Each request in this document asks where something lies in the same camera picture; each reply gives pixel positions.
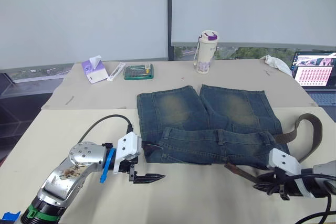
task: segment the jean shorts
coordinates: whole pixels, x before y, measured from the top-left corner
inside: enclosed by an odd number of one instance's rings
[[[273,148],[289,154],[263,91],[202,85],[144,93],[137,97],[140,131],[148,163],[248,165],[267,169]]]

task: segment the black cable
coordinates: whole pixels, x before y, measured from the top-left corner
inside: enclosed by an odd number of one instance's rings
[[[107,118],[123,118],[127,121],[128,123],[128,126],[127,126],[127,132],[126,133],[129,133],[131,131],[133,131],[133,127],[132,127],[132,124],[131,124],[131,121],[126,117],[126,116],[123,116],[123,115],[118,115],[118,114],[114,114],[114,115],[107,115],[101,119],[99,119],[97,122],[95,122],[91,127],[88,128],[88,130],[84,133],[84,135],[80,138],[80,140],[78,141],[78,144],[81,143],[83,141],[83,139],[87,136],[87,134],[89,134],[89,132],[98,124],[100,123],[101,121],[104,121],[105,119]]]
[[[326,218],[328,217],[327,212],[329,212],[329,211],[330,211],[330,208],[331,208],[331,195],[328,194],[328,195],[327,195],[327,198],[328,198],[327,208],[326,208],[326,210],[324,211],[325,214],[323,215],[323,217],[322,217],[322,219],[320,220],[319,224],[323,224],[323,223],[325,222]]]
[[[324,215],[336,215],[336,211],[330,211],[330,212],[317,212],[316,214],[313,215],[309,215],[307,217],[304,217],[303,219],[299,220],[298,222],[296,222],[295,224],[302,224],[307,220],[316,218],[316,217],[320,217],[320,216],[324,216]]]
[[[273,187],[269,188],[267,190],[267,195],[271,195],[273,194],[276,190],[277,190],[277,187],[280,186],[280,185],[283,185],[287,182],[290,182],[290,181],[293,181],[295,179],[299,179],[299,178],[325,178],[325,179],[330,179],[330,180],[335,180],[336,181],[336,177],[334,176],[330,176],[330,175],[325,175],[325,174],[299,174],[299,175],[294,175],[294,176],[290,176],[290,177],[287,177],[279,182],[276,182]]]

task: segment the tissue box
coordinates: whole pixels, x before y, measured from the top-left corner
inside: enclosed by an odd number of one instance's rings
[[[106,72],[103,62],[99,61],[97,67],[94,69],[90,60],[82,62],[82,67],[89,82],[96,83],[107,79],[109,76]]]

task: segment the beige tabletop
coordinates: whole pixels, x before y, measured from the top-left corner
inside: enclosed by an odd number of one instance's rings
[[[313,113],[322,121],[322,144],[302,163],[304,168],[335,159],[335,123],[322,108],[274,108],[274,112],[284,132],[292,130],[295,119],[303,113]],[[42,110],[0,168],[0,215],[24,211],[86,129],[113,113],[127,116],[134,131],[140,133],[136,110]],[[86,140],[115,144],[126,126],[121,119],[105,120]],[[297,139],[289,144],[291,154],[297,158],[303,155],[311,145],[311,136],[310,123],[302,121]],[[139,175],[159,173],[166,177],[142,185],[130,183],[127,174],[110,172],[102,185],[101,173],[93,173],[60,223],[295,223],[324,211],[327,204],[326,198],[291,197],[283,201],[278,194],[267,196],[223,165],[147,164],[141,153],[135,169]],[[335,216],[327,221],[335,221]]]
[[[127,62],[139,65],[146,62]],[[272,107],[317,106],[293,77],[262,60],[216,60],[208,74],[195,71],[192,61],[154,61],[154,79],[125,81],[120,74],[113,82],[90,84],[81,64],[75,64],[42,109],[136,109],[140,93],[192,85],[244,90],[265,90]],[[111,73],[118,62],[104,62]]]

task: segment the green ring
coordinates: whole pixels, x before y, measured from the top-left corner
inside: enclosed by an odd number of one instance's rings
[[[44,214],[42,212],[39,212],[36,208],[34,208],[32,205],[28,207],[29,213],[27,214],[28,219],[32,219],[34,217],[39,218],[41,220],[48,220],[48,221],[57,221],[61,218],[61,216],[52,216],[48,214]]]

